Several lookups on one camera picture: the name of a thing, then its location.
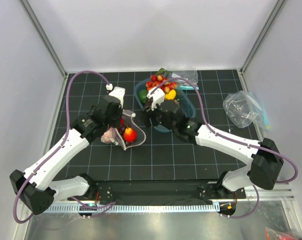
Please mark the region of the red tomato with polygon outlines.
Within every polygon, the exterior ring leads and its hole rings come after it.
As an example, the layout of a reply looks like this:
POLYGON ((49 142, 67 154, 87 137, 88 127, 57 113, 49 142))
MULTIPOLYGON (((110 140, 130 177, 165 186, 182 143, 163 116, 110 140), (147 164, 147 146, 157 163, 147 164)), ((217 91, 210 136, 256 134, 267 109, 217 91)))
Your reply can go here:
POLYGON ((124 133, 124 140, 128 143, 133 143, 137 138, 137 133, 136 131, 131 128, 131 127, 127 127, 124 133))

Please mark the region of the clear dotted zip bag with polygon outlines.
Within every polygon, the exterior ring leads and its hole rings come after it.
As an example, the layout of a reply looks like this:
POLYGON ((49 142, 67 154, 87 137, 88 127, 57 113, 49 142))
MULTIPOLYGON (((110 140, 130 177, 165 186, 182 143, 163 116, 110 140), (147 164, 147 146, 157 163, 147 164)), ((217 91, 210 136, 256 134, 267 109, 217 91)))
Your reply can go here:
POLYGON ((101 136, 101 142, 120 146, 124 151, 143 144, 146 140, 146 134, 134 122, 135 117, 136 114, 134 112, 123 110, 120 126, 109 128, 101 136))

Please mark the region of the dark red grape bunch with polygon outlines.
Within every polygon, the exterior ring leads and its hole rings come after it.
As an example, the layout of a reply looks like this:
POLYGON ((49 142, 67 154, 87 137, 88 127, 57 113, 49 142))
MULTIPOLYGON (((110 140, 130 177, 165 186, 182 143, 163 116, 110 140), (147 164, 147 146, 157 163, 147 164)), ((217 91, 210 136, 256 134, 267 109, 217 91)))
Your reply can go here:
POLYGON ((120 127, 117 127, 117 131, 119 133, 119 139, 121 140, 123 146, 127 145, 126 141, 124 140, 124 133, 125 133, 126 128, 127 128, 126 124, 124 124, 124 125, 122 125, 120 127))

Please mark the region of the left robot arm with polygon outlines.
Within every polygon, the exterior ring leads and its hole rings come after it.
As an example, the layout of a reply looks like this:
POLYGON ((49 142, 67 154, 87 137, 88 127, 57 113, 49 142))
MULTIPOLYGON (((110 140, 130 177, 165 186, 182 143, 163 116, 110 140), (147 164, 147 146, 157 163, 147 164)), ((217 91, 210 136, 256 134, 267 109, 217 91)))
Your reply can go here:
POLYGON ((34 215, 46 211, 56 201, 74 196, 91 200, 96 196, 96 181, 82 173, 74 178, 54 181, 64 166, 110 127, 121 123, 124 97, 109 94, 91 110, 80 115, 68 132, 40 160, 24 171, 10 175, 14 192, 34 215))

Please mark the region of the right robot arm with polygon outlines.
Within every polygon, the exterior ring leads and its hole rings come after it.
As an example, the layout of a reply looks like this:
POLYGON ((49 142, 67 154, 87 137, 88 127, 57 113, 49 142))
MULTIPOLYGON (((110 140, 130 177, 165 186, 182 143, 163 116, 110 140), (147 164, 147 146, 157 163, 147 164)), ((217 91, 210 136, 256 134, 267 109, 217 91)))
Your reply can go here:
POLYGON ((161 125, 172 131, 181 141, 209 147, 245 164, 237 170, 224 171, 213 187, 215 194, 229 198, 243 187, 255 185, 272 190, 283 166, 282 157, 274 141, 264 138, 254 141, 216 129, 209 124, 187 117, 181 107, 172 100, 161 104, 148 102, 142 108, 146 127, 161 125))

